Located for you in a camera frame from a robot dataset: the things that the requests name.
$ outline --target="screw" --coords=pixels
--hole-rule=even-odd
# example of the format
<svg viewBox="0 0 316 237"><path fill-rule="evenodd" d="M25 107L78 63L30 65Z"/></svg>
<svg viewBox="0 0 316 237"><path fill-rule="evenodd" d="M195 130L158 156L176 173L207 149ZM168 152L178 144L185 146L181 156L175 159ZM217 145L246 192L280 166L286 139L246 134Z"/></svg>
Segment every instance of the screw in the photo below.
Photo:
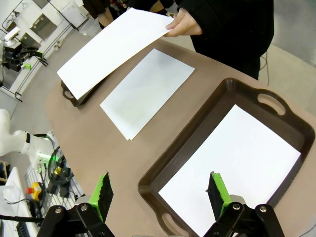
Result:
<svg viewBox="0 0 316 237"><path fill-rule="evenodd" d="M82 205L80 210L81 211L86 211L88 209L88 206L86 204Z"/></svg>
<svg viewBox="0 0 316 237"><path fill-rule="evenodd" d="M240 205L237 204L237 203L235 203L235 204L233 205L233 209L234 209L234 210L239 210L239 209L240 209Z"/></svg>
<svg viewBox="0 0 316 237"><path fill-rule="evenodd" d="M56 214L59 214L60 212L61 212L61 208L60 207L55 210Z"/></svg>
<svg viewBox="0 0 316 237"><path fill-rule="evenodd" d="M265 206L261 206L261 207L260 207L260 211L261 211L261 212L266 212L266 211L267 211L267 208L266 208Z"/></svg>

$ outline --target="concrete floor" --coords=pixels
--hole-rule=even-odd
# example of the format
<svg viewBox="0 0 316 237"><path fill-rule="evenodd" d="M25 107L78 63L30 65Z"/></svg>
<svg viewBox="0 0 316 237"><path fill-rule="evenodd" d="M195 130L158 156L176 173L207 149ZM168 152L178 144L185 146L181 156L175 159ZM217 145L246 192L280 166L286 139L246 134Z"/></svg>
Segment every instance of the concrete floor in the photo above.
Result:
<svg viewBox="0 0 316 237"><path fill-rule="evenodd" d="M41 67L26 91L23 103L18 103L11 120L11 131L27 130L30 133L45 133L51 130L44 111L44 103L51 88L59 82L57 70L68 61L91 38L73 31L63 46L48 58L49 66ZM183 47L194 49L189 37L164 38ZM271 89L285 99L291 99L316 116L316 68L288 52L272 45L268 50ZM259 81L268 83L267 68L260 72ZM18 153L7 154L0 159L17 166L24 177L29 166L28 158Z"/></svg>

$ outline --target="brown tray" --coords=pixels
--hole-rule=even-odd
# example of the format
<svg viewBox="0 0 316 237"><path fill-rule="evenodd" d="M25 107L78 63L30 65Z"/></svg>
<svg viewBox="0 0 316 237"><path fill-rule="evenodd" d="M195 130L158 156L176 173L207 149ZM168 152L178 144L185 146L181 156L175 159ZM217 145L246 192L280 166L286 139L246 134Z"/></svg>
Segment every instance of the brown tray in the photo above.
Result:
<svg viewBox="0 0 316 237"><path fill-rule="evenodd" d="M259 102L259 95L268 96L270 100L276 101L271 107ZM140 195L154 210L159 224L168 235L178 233L175 233L174 228L170 228L170 224L164 222L164 214L169 214L181 229L189 233L190 237L198 236L158 192L186 163L235 104L301 152L285 180L268 201L270 205L275 206L278 203L301 168L315 139L313 128L295 115L287 103L273 92L252 88L237 79L223 80L188 125L139 181ZM285 114L279 115L276 112L273 105L277 104L283 107Z"/></svg>

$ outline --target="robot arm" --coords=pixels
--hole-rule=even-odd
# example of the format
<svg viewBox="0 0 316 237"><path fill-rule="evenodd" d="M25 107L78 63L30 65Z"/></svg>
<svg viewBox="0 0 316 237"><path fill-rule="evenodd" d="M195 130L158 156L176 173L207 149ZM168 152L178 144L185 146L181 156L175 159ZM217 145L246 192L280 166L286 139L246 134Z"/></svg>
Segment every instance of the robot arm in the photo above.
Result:
<svg viewBox="0 0 316 237"><path fill-rule="evenodd" d="M10 133L10 115L7 110L0 109L0 156L10 152L27 154L33 168L48 161L53 152L51 141L41 139L26 131L18 130Z"/></svg>

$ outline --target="sheet of paper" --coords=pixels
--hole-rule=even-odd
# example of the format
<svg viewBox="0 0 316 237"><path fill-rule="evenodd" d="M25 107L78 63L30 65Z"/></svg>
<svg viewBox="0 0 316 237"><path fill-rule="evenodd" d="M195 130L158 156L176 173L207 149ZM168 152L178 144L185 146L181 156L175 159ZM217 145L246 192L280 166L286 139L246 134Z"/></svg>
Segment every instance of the sheet of paper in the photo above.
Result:
<svg viewBox="0 0 316 237"><path fill-rule="evenodd" d="M57 74L79 99L129 58L169 30L171 17L131 8L107 26Z"/></svg>
<svg viewBox="0 0 316 237"><path fill-rule="evenodd" d="M270 199L299 155L272 130L234 105L159 194L202 237L215 222L205 192L211 171L222 175L229 194L242 196L254 208Z"/></svg>
<svg viewBox="0 0 316 237"><path fill-rule="evenodd" d="M194 68L153 49L102 102L101 108L132 140Z"/></svg>

